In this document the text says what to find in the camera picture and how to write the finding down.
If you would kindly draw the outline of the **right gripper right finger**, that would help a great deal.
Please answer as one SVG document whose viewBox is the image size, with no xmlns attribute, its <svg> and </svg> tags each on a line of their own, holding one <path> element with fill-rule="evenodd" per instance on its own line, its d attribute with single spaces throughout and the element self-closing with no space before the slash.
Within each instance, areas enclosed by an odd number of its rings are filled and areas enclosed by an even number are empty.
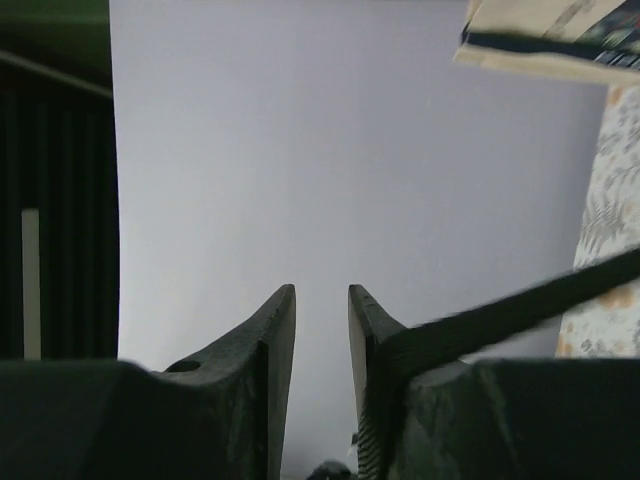
<svg viewBox="0 0 640 480">
<path fill-rule="evenodd" d="M 349 329 L 363 479 L 635 479 L 639 363 L 464 356 L 370 389 L 380 345 L 409 328 L 360 285 Z"/>
</svg>

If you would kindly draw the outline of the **blue sport racket cover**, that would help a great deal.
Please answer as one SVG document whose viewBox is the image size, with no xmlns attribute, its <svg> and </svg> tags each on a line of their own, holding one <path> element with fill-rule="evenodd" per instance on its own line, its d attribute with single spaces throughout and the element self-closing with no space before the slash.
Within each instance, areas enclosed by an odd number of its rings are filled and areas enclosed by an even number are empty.
<svg viewBox="0 0 640 480">
<path fill-rule="evenodd" d="M 406 329 L 380 345 L 367 387 L 402 384 L 638 278 L 639 249 L 634 248 L 489 304 Z"/>
</svg>

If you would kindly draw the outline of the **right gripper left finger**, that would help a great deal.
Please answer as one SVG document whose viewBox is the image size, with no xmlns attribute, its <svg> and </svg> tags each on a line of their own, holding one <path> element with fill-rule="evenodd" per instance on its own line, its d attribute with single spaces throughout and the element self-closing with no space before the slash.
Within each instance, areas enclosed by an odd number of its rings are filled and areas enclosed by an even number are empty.
<svg viewBox="0 0 640 480">
<path fill-rule="evenodd" d="M 1 366 L 5 479 L 276 479 L 296 330 L 284 285 L 162 372 L 116 360 Z"/>
</svg>

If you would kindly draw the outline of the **beige canvas tote bag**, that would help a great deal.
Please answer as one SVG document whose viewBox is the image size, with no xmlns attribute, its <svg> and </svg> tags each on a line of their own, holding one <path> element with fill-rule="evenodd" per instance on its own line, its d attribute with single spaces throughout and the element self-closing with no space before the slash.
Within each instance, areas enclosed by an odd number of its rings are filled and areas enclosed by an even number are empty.
<svg viewBox="0 0 640 480">
<path fill-rule="evenodd" d="M 604 85 L 639 84 L 639 3 L 471 1 L 454 60 Z"/>
</svg>

